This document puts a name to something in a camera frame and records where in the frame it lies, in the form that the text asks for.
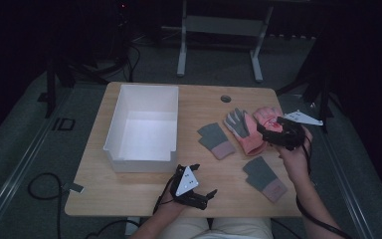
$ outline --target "robotic hand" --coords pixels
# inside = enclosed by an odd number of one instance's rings
[[[263,140],[269,143],[284,146],[294,150],[305,141],[305,131],[301,124],[294,119],[286,119],[281,110],[263,107],[253,113],[257,120],[257,131],[262,134]]]
[[[181,166],[180,164],[176,168],[175,174],[166,183],[162,195],[159,196],[156,205],[154,206],[153,214],[157,211],[160,204],[168,203],[161,202],[163,195],[166,193],[167,188],[170,184],[170,194],[172,195],[172,200],[183,205],[192,206],[199,208],[201,210],[206,209],[207,203],[212,199],[217,193],[217,189],[203,196],[194,192],[194,188],[198,186],[198,181],[194,176],[192,171],[197,170],[200,164],[194,164],[191,166]]]

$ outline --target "person's leg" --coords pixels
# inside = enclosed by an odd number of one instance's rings
[[[215,218],[212,224],[212,232],[216,231],[231,235],[273,239],[272,222],[268,217]]]
[[[179,217],[166,227],[158,239],[190,239],[209,230],[206,218]]]

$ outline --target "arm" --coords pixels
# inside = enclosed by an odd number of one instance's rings
[[[161,202],[172,200],[172,195],[168,190],[163,195]],[[129,239],[155,239],[172,223],[187,206],[171,201],[159,205],[157,211]]]
[[[305,134],[309,140],[312,140],[312,135],[306,128]],[[308,140],[305,140],[304,145],[309,150],[310,145]],[[303,149],[299,147],[293,151],[289,151],[280,146],[276,146],[276,149],[284,160],[287,174],[295,187],[300,204],[314,218],[339,229],[339,226],[329,214],[311,183]],[[302,218],[308,238],[341,238],[340,236],[316,225],[306,217]]]

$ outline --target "pink object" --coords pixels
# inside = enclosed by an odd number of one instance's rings
[[[254,156],[267,146],[257,131],[257,123],[246,111],[235,109],[224,120],[226,127],[234,134],[245,155]]]
[[[277,202],[287,192],[287,187],[276,178],[262,192],[271,202]]]
[[[216,156],[217,159],[223,159],[227,155],[234,153],[235,148],[229,141],[224,141],[213,147],[210,151]]]
[[[283,117],[284,114],[281,110],[277,108],[263,107],[258,108],[254,113],[253,117],[264,126],[267,130],[282,132],[282,126],[277,123],[278,117]]]

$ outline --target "metal stand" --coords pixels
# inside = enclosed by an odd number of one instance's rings
[[[39,102],[46,102],[48,108],[45,118],[48,119],[56,107],[56,78],[58,76],[63,87],[72,88],[76,83],[70,68],[75,69],[77,72],[85,75],[92,81],[106,85],[108,81],[101,78],[98,74],[90,71],[85,66],[74,62],[66,57],[53,58],[50,57],[47,63],[47,91],[42,93],[39,97]]]
[[[251,62],[253,64],[254,77],[257,82],[263,80],[260,68],[259,53],[262,48],[269,21],[274,7],[269,7],[265,20],[243,20],[217,17],[203,17],[187,15],[187,0],[182,2],[182,28],[181,28],[181,49],[179,51],[179,61],[177,76],[185,76],[185,64],[187,58],[187,32],[204,32],[214,34],[229,34],[241,36],[258,37],[257,46],[250,51]]]
[[[332,74],[324,66],[319,66],[318,69],[313,69],[312,66],[309,66],[312,71],[310,74],[303,74],[304,70],[308,67],[305,62],[302,68],[299,70],[299,74],[296,77],[296,80],[290,83],[287,86],[284,86],[276,90],[276,95],[280,96],[298,86],[301,86],[305,83],[308,84],[305,92],[302,95],[302,98],[305,102],[313,103],[315,99],[320,95],[320,109],[319,109],[319,119],[323,121],[322,130],[327,132],[327,118],[332,118],[333,114],[331,113],[328,102],[332,100],[336,103],[336,106],[342,111],[341,107],[333,98],[329,95],[330,93],[330,84],[332,81]]]

